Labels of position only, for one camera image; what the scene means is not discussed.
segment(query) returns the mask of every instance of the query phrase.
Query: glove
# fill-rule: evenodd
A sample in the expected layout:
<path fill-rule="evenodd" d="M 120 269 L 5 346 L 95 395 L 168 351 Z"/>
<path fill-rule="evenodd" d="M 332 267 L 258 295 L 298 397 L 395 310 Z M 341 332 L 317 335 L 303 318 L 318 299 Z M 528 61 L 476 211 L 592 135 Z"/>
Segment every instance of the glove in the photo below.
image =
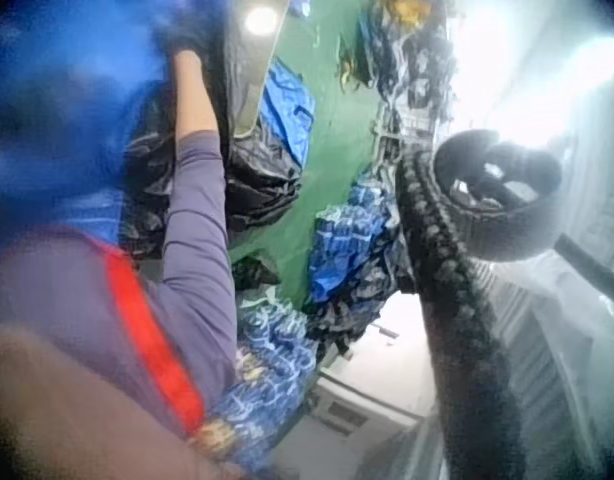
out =
<path fill-rule="evenodd" d="M 156 41 L 168 56 L 182 50 L 192 50 L 206 58 L 221 32 L 226 9 L 221 0 L 203 1 L 200 6 L 186 6 L 177 10 L 173 18 L 156 26 Z"/>

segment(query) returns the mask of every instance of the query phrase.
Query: purple long-sleeve shirt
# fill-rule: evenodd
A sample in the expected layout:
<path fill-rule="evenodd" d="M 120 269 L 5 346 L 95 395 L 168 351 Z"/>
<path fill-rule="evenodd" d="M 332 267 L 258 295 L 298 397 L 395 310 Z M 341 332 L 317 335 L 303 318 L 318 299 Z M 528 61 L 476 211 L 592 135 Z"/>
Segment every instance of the purple long-sleeve shirt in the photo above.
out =
<path fill-rule="evenodd" d="M 141 282 L 154 318 L 207 411 L 233 383 L 236 354 L 218 134 L 196 132 L 183 138 L 177 161 L 163 281 Z M 104 253 L 84 234 L 53 226 L 29 233 L 0 254 L 2 324 L 49 339 L 172 431 L 187 433 L 123 328 Z"/>

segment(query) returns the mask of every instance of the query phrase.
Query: black tire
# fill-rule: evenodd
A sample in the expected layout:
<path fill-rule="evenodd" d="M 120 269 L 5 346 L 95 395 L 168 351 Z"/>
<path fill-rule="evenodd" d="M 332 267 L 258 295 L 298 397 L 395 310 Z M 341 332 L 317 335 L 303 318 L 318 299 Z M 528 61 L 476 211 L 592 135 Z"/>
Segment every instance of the black tire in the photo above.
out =
<path fill-rule="evenodd" d="M 432 178 L 459 238 L 470 256 L 482 260 L 509 262 L 532 257 L 552 248 L 562 231 L 563 189 L 558 160 L 546 152 L 512 148 L 522 163 L 517 170 L 530 181 L 536 176 L 535 167 L 543 162 L 554 178 L 547 182 L 548 187 L 540 186 L 536 200 L 498 210 L 470 207 L 450 195 L 456 179 L 469 183 L 483 171 L 486 162 L 510 161 L 509 144 L 499 143 L 496 132 L 473 130 L 455 135 L 441 145 L 433 160 Z"/>

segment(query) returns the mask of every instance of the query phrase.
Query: sleeve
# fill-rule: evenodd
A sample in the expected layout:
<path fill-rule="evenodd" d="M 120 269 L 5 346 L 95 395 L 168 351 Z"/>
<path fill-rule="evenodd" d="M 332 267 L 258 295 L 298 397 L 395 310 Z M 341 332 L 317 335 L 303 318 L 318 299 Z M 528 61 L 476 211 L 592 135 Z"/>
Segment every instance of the sleeve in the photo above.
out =
<path fill-rule="evenodd" d="M 178 164 L 163 248 L 161 297 L 202 322 L 232 366 L 236 352 L 236 302 L 227 253 L 225 171 L 216 132 L 195 132 L 178 143 Z"/>

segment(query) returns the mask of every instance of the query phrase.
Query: red strap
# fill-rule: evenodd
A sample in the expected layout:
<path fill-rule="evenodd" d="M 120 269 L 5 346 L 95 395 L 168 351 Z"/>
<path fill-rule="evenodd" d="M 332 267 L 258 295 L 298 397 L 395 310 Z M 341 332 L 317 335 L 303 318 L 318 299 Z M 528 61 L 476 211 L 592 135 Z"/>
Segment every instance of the red strap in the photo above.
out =
<path fill-rule="evenodd" d="M 104 248 L 107 276 L 125 330 L 187 433 L 202 424 L 203 400 L 156 323 L 129 259 Z"/>

